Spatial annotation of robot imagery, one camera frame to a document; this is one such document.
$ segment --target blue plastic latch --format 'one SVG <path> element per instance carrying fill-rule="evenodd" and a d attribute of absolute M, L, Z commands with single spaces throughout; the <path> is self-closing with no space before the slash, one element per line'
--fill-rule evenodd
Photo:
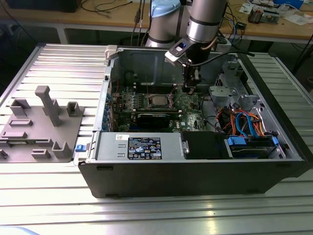
<path fill-rule="evenodd" d="M 76 145 L 75 152 L 86 152 L 86 145 L 78 144 Z"/>
<path fill-rule="evenodd" d="M 108 124 L 106 122 L 102 123 L 102 131 L 108 131 Z"/>
<path fill-rule="evenodd" d="M 228 145 L 246 145 L 246 140 L 244 137 L 231 136 L 227 139 Z"/>
<path fill-rule="evenodd" d="M 273 141 L 275 146 L 277 146 L 279 144 L 278 139 L 276 137 L 273 137 L 272 141 Z"/>

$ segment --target metal bracket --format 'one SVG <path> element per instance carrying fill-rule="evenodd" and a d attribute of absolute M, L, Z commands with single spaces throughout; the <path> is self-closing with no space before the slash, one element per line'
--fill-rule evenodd
<path fill-rule="evenodd" d="M 108 45 L 106 51 L 104 52 L 106 59 L 115 53 L 117 53 L 117 45 Z"/>
<path fill-rule="evenodd" d="M 182 141 L 181 145 L 182 145 L 182 151 L 184 152 L 184 154 L 188 154 L 189 153 L 188 141 Z"/>

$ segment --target warning label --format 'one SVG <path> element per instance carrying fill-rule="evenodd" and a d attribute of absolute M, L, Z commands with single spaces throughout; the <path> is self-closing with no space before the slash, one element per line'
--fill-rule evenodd
<path fill-rule="evenodd" d="M 160 160 L 162 159 L 160 138 L 128 138 L 128 159 Z"/>

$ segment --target blue cable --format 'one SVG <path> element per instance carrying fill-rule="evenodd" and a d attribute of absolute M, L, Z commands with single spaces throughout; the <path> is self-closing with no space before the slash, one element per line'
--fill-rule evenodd
<path fill-rule="evenodd" d="M 231 43 L 234 42 L 235 38 L 236 38 L 236 35 L 237 35 L 237 29 L 236 29 L 236 26 L 235 26 L 235 23 L 230 19 L 230 18 L 227 18 L 232 24 L 233 24 L 233 29 L 234 29 L 234 37 L 231 41 Z"/>
<path fill-rule="evenodd" d="M 259 137 L 258 134 L 257 134 L 257 133 L 255 132 L 255 130 L 253 129 L 252 121 L 251 121 L 249 115 L 248 115 L 248 114 L 245 114 L 245 113 L 239 113 L 239 114 L 237 115 L 237 117 L 236 117 L 236 127 L 237 127 L 238 131 L 239 131 L 241 134 L 243 134 L 246 138 L 248 138 L 248 135 L 247 135 L 245 132 L 243 132 L 243 131 L 240 129 L 240 126 L 239 126 L 239 118 L 240 118 L 242 115 L 246 115 L 246 117 L 247 117 L 249 129 L 250 129 L 250 132 L 251 132 L 252 136 L 253 136 L 253 137 Z"/>

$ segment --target workbench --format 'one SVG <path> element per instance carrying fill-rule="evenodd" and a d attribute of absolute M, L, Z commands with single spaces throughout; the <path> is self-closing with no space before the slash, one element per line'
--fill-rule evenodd
<path fill-rule="evenodd" d="M 246 2 L 245 0 L 230 0 L 230 7 L 233 14 L 239 21 L 246 23 L 247 27 L 243 39 L 272 41 L 272 42 L 287 42 L 287 43 L 306 43 L 310 38 L 313 27 L 306 24 L 299 26 L 291 23 L 285 19 L 280 19 L 278 24 L 251 24 L 248 23 L 248 14 L 239 13 L 240 5 Z M 115 3 L 108 6 L 114 7 L 127 3 L 127 0 L 117 0 Z M 77 9 L 76 13 L 64 13 L 54 11 L 40 11 L 40 10 L 23 10 L 10 9 L 5 3 L 6 9 L 10 14 L 19 21 L 22 25 L 43 26 L 55 28 L 58 32 L 60 42 L 68 44 L 68 39 L 65 29 L 90 29 L 90 30 L 108 30 L 108 31 L 127 31 L 131 32 L 134 27 L 134 16 L 138 9 L 139 3 L 132 3 L 111 10 L 110 18 L 97 14 L 95 12 L 88 12 L 82 8 Z M 84 7 L 93 10 L 92 1 L 87 1 Z M 313 10 L 313 7 L 307 5 L 303 6 L 301 10 Z M 149 26 L 149 4 L 146 4 L 144 9 L 143 30 Z M 0 7 L 0 24 L 15 24 L 15 22 L 4 12 Z M 224 21 L 221 27 L 221 32 L 229 35 L 232 30 L 227 21 Z"/>
<path fill-rule="evenodd" d="M 0 130 L 14 98 L 42 106 L 34 91 L 48 85 L 59 105 L 85 107 L 77 144 L 91 141 L 106 46 L 36 47 L 0 97 Z M 266 53 L 250 59 L 313 151 L 313 101 L 282 62 Z M 94 198 L 77 164 L 0 164 L 0 225 L 55 234 L 312 234 L 313 170 L 285 179 L 265 194 L 193 197 Z"/>

